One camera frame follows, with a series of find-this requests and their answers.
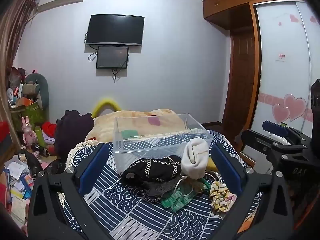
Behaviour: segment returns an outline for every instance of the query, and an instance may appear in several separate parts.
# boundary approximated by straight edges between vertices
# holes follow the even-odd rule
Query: flat screen tv
[[[94,14],[88,27],[87,45],[142,45],[144,17]]]
[[[128,56],[128,47],[98,46],[96,68],[127,68]]]

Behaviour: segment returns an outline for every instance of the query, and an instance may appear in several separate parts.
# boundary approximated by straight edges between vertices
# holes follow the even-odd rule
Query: white sock
[[[184,148],[181,170],[192,179],[204,177],[209,159],[209,146],[202,138],[191,139]]]

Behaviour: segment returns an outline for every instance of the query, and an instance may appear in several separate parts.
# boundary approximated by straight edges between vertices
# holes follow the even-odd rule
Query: brown curtain
[[[0,21],[0,121],[9,123],[10,135],[17,149],[20,149],[20,142],[9,111],[6,78],[12,68],[24,28],[35,7],[36,0],[14,0]]]

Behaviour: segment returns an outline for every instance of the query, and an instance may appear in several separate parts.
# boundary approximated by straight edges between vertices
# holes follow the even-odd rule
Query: blue gripper pad
[[[83,159],[77,167],[79,194],[89,194],[109,159],[109,146],[99,143],[90,156]]]
[[[265,131],[271,132],[271,133],[276,134],[277,136],[280,136],[280,137],[288,136],[288,129],[286,127],[283,127],[281,125],[278,125],[278,124],[270,122],[270,121],[264,121],[262,124],[262,128]]]
[[[244,167],[236,158],[230,156],[221,143],[212,146],[211,158],[230,192],[239,197],[246,180]]]

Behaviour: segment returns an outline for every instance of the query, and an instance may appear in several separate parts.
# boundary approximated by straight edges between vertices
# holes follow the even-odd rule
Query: black cloth
[[[144,181],[164,182],[181,173],[181,158],[176,155],[162,159],[140,159],[135,161],[121,175],[123,181],[141,186]]]
[[[57,120],[54,151],[60,156],[62,162],[66,162],[69,152],[85,140],[93,125],[91,113],[80,115],[76,110],[66,110],[61,120]]]

